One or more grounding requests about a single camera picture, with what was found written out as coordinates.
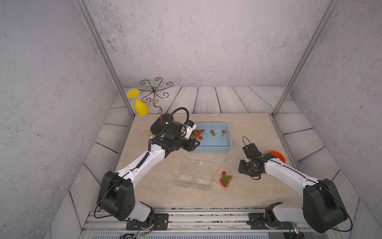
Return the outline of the light blue plastic basket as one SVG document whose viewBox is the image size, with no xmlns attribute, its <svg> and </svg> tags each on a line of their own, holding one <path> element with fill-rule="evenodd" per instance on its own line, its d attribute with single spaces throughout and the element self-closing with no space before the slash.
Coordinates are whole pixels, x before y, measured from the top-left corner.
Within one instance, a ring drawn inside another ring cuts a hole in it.
<svg viewBox="0 0 382 239">
<path fill-rule="evenodd" d="M 196 129 L 205 129 L 205 134 L 202 140 L 198 140 L 200 145 L 192 151 L 192 153 L 228 153 L 233 142 L 230 136 L 230 125 L 225 122 L 196 122 Z M 211 136 L 210 131 L 225 130 L 226 135 Z"/>
</svg>

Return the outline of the red strawberry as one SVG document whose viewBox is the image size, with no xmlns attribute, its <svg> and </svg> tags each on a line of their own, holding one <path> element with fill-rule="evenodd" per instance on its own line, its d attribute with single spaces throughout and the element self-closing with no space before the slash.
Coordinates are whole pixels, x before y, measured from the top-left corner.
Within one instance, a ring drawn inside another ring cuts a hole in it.
<svg viewBox="0 0 382 239">
<path fill-rule="evenodd" d="M 222 171 L 219 178 L 219 183 L 222 187 L 227 188 L 232 181 L 233 176 L 231 172 Z"/>
</svg>

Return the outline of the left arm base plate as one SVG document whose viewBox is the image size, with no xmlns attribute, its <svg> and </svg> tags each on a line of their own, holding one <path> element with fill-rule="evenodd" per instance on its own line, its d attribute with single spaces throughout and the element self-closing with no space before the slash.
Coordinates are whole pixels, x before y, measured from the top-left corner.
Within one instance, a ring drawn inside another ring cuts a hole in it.
<svg viewBox="0 0 382 239">
<path fill-rule="evenodd" d="M 154 213 L 150 214 L 148 219 L 144 222 L 138 220 L 128 220 L 126 230 L 128 231 L 165 231 L 168 229 L 169 214 L 167 213 Z"/>
</svg>

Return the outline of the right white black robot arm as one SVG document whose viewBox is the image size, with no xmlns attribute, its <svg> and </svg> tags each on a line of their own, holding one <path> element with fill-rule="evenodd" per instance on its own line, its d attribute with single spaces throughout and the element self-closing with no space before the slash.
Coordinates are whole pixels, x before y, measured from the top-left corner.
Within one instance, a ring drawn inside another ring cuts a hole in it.
<svg viewBox="0 0 382 239">
<path fill-rule="evenodd" d="M 290 222 L 308 224 L 316 232 L 325 233 L 350 218 L 331 180 L 309 177 L 270 152 L 241 160 L 238 171 L 254 180 L 260 180 L 262 174 L 273 176 L 302 197 L 301 207 L 283 205 L 282 202 L 266 207 L 264 222 L 269 229 Z"/>
</svg>

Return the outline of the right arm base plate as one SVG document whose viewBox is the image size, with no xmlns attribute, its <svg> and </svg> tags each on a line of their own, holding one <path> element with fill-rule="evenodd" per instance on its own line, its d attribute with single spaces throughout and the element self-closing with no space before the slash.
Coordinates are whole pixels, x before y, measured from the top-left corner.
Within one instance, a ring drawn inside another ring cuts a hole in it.
<svg viewBox="0 0 382 239">
<path fill-rule="evenodd" d="M 252 230 L 291 230 L 292 225 L 289 222 L 279 222 L 274 216 L 268 213 L 249 213 L 246 224 Z"/>
</svg>

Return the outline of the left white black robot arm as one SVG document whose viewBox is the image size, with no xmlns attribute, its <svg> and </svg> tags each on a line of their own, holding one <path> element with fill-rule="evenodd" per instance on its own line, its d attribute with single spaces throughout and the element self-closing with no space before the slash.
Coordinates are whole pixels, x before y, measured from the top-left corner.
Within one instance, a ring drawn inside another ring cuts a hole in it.
<svg viewBox="0 0 382 239">
<path fill-rule="evenodd" d="M 118 172 L 107 172 L 102 179 L 96 208 L 103 209 L 119 221 L 133 219 L 149 228 L 154 223 L 155 210 L 135 199 L 134 189 L 140 180 L 171 152 L 194 151 L 200 142 L 191 137 L 197 125 L 170 121 L 157 136 L 148 141 L 148 148 L 132 163 Z"/>
</svg>

